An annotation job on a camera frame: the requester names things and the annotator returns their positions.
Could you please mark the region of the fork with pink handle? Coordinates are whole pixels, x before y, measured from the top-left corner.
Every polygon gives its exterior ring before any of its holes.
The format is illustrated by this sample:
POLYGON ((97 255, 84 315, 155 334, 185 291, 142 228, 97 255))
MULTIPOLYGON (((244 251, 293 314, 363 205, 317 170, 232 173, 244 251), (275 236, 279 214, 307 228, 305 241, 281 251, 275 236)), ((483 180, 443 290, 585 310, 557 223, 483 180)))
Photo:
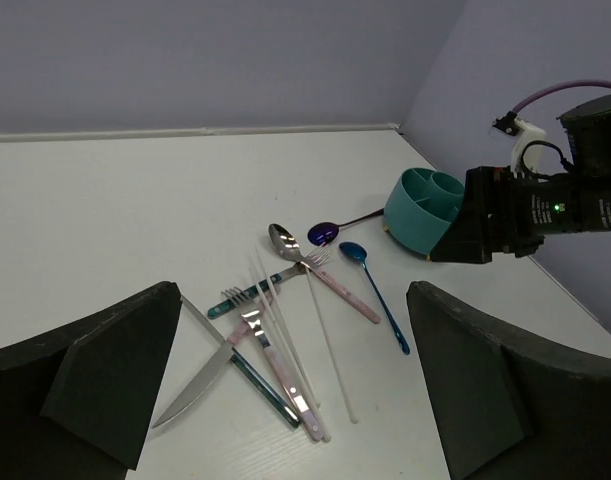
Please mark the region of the fork with pink handle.
POLYGON ((321 280, 334 293, 351 305, 361 315, 367 318, 373 324, 380 324, 381 317, 367 304, 361 301, 356 295, 350 292, 345 286, 339 283, 327 271, 323 269, 323 264, 330 258, 332 249, 330 246, 319 246, 310 252, 307 256, 303 256, 301 263, 311 271, 315 277, 321 280))

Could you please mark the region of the silver spoon pink handle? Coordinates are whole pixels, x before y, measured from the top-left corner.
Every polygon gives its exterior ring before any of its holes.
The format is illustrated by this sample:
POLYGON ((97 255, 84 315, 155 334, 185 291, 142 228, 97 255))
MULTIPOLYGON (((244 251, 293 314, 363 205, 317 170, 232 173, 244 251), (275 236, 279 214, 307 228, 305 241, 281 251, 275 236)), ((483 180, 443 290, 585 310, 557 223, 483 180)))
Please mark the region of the silver spoon pink handle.
POLYGON ((305 266, 300 246, 295 237, 279 224, 272 223, 268 227, 270 240, 279 255, 300 266, 305 266))

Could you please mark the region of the dark purple spoon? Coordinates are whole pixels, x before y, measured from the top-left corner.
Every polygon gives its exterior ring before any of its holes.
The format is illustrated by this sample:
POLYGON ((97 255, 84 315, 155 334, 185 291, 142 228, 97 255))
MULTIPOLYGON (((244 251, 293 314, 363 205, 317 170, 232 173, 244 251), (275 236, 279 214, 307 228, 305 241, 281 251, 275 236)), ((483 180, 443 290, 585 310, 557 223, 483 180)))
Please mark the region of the dark purple spoon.
POLYGON ((384 209, 381 208, 376 210, 370 214, 364 215, 362 217, 347 221, 345 223, 337 224, 334 222, 320 222, 314 226, 312 226, 308 233, 307 239, 308 241, 315 246, 327 245, 333 242, 341 229, 355 225, 357 223, 373 219, 384 214, 384 209))

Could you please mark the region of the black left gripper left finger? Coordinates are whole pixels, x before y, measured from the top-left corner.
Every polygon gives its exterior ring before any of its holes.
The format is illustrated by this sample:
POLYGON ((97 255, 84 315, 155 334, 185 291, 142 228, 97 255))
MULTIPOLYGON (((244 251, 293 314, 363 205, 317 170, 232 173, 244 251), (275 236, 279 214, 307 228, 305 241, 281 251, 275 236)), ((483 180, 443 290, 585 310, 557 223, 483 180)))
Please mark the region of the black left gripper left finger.
POLYGON ((0 348, 0 479, 123 479, 136 469, 173 345, 178 286, 0 348))

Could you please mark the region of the knife with pink handle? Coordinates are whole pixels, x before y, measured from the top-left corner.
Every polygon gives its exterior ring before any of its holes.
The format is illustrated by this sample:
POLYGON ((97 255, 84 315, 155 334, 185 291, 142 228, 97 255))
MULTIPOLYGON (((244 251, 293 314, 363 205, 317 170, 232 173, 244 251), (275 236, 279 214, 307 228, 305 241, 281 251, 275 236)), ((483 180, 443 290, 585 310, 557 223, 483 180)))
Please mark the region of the knife with pink handle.
POLYGON ((156 429, 175 419, 198 400, 216 381, 221 371, 227 366, 234 355, 234 347, 249 330, 249 326, 241 322, 222 342, 219 349, 205 363, 201 370, 185 386, 160 417, 152 424, 156 429))

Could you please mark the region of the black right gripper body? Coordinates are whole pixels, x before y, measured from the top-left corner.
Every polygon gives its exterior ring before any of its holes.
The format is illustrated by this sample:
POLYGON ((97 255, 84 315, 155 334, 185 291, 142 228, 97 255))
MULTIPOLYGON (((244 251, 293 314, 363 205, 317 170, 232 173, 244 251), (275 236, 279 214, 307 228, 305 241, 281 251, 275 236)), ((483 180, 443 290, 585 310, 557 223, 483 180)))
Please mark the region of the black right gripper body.
POLYGON ((507 167, 477 167, 466 172, 459 213, 429 259, 485 264, 497 252, 520 258, 547 236, 583 232, 611 232, 611 175, 560 173, 538 181, 507 167))

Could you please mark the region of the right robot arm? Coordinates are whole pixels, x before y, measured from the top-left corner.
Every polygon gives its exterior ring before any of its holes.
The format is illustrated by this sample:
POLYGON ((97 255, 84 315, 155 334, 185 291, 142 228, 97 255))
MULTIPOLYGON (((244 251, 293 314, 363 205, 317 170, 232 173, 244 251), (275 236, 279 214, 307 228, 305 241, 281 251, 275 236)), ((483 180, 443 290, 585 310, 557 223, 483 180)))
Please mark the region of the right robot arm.
POLYGON ((546 237, 611 232, 611 94, 562 114, 572 156, 562 172, 481 166, 466 173, 460 211, 428 255, 434 262, 485 264, 496 252, 534 254, 546 237))

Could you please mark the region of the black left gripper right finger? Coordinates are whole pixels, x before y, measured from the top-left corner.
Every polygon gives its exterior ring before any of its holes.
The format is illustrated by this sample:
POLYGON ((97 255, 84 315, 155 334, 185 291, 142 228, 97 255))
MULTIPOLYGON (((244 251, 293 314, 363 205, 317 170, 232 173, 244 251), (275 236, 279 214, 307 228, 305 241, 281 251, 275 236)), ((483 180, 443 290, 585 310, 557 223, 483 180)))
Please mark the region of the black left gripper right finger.
POLYGON ((407 306, 452 479, 611 479, 611 359, 416 281, 407 306))

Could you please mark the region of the knife with teal handle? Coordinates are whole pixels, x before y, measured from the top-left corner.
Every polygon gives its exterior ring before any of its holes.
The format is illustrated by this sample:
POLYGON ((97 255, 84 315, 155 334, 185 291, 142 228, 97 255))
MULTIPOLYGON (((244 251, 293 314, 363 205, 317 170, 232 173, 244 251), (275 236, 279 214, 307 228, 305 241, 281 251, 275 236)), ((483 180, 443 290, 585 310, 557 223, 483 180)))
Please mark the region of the knife with teal handle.
MULTIPOLYGON (((199 323, 220 343, 225 342, 225 337, 211 324, 211 322, 198 310, 198 308, 185 296, 181 296, 183 306, 199 321, 199 323)), ((300 425, 300 420, 291 410, 285 400, 278 392, 256 371, 256 369, 236 350, 232 350, 229 361, 233 363, 240 372, 252 383, 252 385, 266 398, 272 407, 292 427, 300 425)))

